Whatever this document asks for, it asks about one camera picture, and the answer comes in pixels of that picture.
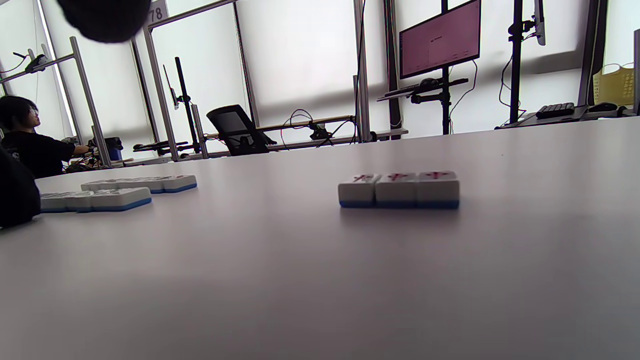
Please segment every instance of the person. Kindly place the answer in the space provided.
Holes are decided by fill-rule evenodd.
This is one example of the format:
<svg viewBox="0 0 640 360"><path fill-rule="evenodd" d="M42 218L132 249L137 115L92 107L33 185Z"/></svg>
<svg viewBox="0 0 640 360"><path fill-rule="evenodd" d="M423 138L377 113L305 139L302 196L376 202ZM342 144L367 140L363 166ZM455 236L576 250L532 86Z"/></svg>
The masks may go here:
<svg viewBox="0 0 640 360"><path fill-rule="evenodd" d="M34 128L40 125L38 108L23 97L0 98L0 124L9 130L4 134L2 146L17 153L18 160L36 179L62 175L62 161L90 151L87 146L75 146L36 133Z"/></svg>

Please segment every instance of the yellow paper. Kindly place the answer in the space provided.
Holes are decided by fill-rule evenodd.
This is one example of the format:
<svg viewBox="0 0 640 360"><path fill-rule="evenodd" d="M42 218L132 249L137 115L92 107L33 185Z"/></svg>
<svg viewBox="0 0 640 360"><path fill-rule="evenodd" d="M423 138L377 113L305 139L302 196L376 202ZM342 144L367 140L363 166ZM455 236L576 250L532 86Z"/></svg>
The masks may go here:
<svg viewBox="0 0 640 360"><path fill-rule="evenodd" d="M634 70L617 65L618 69L604 74L604 68L593 76L593 99L596 104L611 102L618 106L634 104Z"/></svg>

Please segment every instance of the number 78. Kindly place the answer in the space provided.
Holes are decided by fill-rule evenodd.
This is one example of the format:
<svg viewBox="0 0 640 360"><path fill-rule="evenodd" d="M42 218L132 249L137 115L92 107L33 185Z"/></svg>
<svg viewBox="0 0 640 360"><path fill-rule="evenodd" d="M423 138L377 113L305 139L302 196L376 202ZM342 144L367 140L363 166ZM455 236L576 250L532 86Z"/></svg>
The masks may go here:
<svg viewBox="0 0 640 360"><path fill-rule="evenodd" d="M151 22L154 22L155 20L156 21L162 20L162 18L163 18L162 9L155 8L155 9L149 10L149 17L150 17L149 20Z"/></svg>

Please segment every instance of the office chair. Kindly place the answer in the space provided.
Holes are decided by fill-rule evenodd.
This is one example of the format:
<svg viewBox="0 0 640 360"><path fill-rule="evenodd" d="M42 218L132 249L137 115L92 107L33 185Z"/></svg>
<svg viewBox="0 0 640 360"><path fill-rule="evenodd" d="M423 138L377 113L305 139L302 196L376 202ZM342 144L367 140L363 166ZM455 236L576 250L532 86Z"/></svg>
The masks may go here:
<svg viewBox="0 0 640 360"><path fill-rule="evenodd" d="M218 130L220 140L225 142L231 156L269 152L264 134L255 128L240 105L215 109L207 117Z"/></svg>

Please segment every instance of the black shirt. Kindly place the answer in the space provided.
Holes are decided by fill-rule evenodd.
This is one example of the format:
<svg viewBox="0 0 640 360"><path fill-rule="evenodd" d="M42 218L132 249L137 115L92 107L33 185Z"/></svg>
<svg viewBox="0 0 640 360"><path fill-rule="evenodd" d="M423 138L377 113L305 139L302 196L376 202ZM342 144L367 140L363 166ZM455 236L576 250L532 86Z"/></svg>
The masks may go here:
<svg viewBox="0 0 640 360"><path fill-rule="evenodd" d="M22 131L5 134L2 145L9 152L16 152L36 179L62 175L62 161L69 161L76 149L71 143Z"/></svg>

